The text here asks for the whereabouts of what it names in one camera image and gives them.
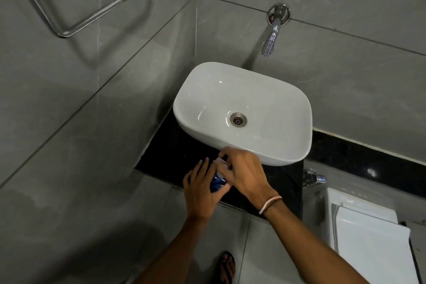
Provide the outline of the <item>person's left hand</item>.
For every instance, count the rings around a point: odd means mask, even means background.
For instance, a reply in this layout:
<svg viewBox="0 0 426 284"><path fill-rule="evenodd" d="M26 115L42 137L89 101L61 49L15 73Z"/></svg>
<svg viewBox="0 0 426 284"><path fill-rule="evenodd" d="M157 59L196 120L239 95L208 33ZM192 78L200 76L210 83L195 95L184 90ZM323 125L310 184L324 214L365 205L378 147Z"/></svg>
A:
<svg viewBox="0 0 426 284"><path fill-rule="evenodd" d="M200 160L196 166L184 176L183 186L187 207L187 219L200 223L207 223L218 204L213 202L209 189L210 181L216 171L217 164L216 162L209 162L204 181L198 183L198 171L203 162L204 160ZM232 184L228 182L228 191L231 187Z"/></svg>

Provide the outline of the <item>person's right hand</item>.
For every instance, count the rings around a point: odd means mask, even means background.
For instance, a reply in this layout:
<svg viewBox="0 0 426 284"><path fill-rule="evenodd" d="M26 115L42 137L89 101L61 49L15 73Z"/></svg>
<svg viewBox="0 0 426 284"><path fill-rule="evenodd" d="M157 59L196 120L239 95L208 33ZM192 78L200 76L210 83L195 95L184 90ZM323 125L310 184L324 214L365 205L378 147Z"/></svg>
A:
<svg viewBox="0 0 426 284"><path fill-rule="evenodd" d="M279 196L267 181L260 159L240 149L240 183L232 183L259 211L271 197Z"/></svg>

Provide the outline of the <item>blue spray bottle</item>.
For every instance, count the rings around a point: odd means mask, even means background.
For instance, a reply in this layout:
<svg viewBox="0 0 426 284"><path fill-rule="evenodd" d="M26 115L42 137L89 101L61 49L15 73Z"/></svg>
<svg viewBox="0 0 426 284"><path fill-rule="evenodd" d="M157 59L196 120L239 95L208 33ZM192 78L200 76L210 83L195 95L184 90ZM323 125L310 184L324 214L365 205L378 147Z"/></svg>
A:
<svg viewBox="0 0 426 284"><path fill-rule="evenodd" d="M227 180L218 171L215 171L210 181L210 186L209 186L210 192L214 193L220 190L226 183L227 183Z"/></svg>

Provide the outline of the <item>person's left forearm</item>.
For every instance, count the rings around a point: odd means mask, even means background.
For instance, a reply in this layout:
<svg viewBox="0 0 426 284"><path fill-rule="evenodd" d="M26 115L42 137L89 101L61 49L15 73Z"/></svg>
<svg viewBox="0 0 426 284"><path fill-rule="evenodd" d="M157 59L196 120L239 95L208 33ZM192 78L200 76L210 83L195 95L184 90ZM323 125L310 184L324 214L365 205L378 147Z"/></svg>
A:
<svg viewBox="0 0 426 284"><path fill-rule="evenodd" d="M133 284L184 284L207 223L204 217L188 217L178 235Z"/></svg>

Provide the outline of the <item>person's right forearm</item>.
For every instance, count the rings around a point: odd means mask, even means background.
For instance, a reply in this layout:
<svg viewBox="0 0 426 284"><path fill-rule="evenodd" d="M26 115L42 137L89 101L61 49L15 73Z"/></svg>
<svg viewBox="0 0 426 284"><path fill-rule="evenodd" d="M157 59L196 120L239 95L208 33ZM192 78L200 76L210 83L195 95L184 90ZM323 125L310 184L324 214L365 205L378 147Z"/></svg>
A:
<svg viewBox="0 0 426 284"><path fill-rule="evenodd" d="M369 284L349 263L317 238L283 201L264 213L306 284Z"/></svg>

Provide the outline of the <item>metal sink drain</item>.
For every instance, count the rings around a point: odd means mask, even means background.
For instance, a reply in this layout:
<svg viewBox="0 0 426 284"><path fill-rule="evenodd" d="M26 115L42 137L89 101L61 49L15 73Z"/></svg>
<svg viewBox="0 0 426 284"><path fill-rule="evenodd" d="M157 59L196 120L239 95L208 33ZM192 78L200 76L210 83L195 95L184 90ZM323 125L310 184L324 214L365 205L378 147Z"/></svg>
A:
<svg viewBox="0 0 426 284"><path fill-rule="evenodd" d="M248 122L247 117L244 114L238 112L232 113L229 116L229 121L233 126L238 128L244 127Z"/></svg>

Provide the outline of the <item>pink thread wristband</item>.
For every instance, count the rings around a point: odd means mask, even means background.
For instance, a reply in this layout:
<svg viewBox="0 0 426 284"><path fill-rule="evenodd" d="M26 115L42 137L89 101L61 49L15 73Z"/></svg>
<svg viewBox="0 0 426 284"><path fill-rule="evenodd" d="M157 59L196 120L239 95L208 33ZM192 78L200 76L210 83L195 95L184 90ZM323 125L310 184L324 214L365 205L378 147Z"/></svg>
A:
<svg viewBox="0 0 426 284"><path fill-rule="evenodd" d="M274 196L269 198L261 207L258 214L262 215L272 204L274 204L276 201L281 201L281 200L282 200L282 196Z"/></svg>

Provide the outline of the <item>white ceramic wash basin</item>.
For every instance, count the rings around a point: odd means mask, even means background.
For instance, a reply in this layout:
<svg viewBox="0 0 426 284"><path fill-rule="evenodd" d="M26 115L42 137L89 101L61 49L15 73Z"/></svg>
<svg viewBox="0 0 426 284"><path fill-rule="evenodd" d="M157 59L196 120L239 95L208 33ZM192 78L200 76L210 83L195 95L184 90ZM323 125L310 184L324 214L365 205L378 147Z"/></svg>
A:
<svg viewBox="0 0 426 284"><path fill-rule="evenodd" d="M247 117L242 128L229 121L236 112ZM264 165L299 162L312 146L312 109L300 89L219 62L191 71L174 100L173 114L196 140L218 150L229 146L253 152Z"/></svg>

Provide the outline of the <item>black sandal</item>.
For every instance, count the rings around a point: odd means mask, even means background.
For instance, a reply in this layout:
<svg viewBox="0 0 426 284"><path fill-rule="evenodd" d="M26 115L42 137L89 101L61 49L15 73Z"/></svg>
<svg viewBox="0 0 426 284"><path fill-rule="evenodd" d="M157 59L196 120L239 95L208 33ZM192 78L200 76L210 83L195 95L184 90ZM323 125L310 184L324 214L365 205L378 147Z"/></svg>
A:
<svg viewBox="0 0 426 284"><path fill-rule="evenodd" d="M233 277L235 276L235 273L235 259L229 251L224 251L216 265L213 284L233 284Z"/></svg>

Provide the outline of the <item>person's foot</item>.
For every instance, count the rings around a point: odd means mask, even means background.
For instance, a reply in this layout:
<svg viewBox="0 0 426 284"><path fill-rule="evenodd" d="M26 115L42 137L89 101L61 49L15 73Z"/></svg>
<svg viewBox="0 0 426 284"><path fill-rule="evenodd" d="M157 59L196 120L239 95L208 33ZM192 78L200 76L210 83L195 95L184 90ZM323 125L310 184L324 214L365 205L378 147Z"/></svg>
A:
<svg viewBox="0 0 426 284"><path fill-rule="evenodd" d="M230 252L223 252L219 263L219 281L221 284L232 284L236 272L236 263Z"/></svg>

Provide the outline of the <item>chrome angle valve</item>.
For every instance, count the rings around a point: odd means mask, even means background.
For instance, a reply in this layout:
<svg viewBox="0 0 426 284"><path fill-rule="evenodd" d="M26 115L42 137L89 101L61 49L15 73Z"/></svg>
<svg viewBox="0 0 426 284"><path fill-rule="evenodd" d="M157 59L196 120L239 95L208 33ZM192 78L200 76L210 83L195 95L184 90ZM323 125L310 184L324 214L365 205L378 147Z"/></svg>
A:
<svg viewBox="0 0 426 284"><path fill-rule="evenodd" d="M304 169L302 177L302 187L312 187L319 184L325 184L327 179L324 175L317 174L312 169Z"/></svg>

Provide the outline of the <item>white toilet cistern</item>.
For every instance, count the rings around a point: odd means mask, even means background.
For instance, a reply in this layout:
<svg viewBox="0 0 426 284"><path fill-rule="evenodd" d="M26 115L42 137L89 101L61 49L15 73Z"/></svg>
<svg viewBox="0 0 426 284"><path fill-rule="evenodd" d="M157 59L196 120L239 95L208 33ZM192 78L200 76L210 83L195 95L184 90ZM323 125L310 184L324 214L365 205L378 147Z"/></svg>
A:
<svg viewBox="0 0 426 284"><path fill-rule="evenodd" d="M321 195L321 238L370 284L420 284L410 230L395 211L330 188Z"/></svg>

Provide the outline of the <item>chrome wall tap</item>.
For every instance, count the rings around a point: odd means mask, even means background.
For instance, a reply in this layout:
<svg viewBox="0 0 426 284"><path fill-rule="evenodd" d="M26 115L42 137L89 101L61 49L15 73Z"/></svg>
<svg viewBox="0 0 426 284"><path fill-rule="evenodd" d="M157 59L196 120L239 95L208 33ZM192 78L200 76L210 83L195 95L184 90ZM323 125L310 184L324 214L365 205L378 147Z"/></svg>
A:
<svg viewBox="0 0 426 284"><path fill-rule="evenodd" d="M280 28L290 21L290 17L290 8L285 4L277 3L269 9L267 22L272 30L262 45L261 55L263 57L269 57L274 52Z"/></svg>

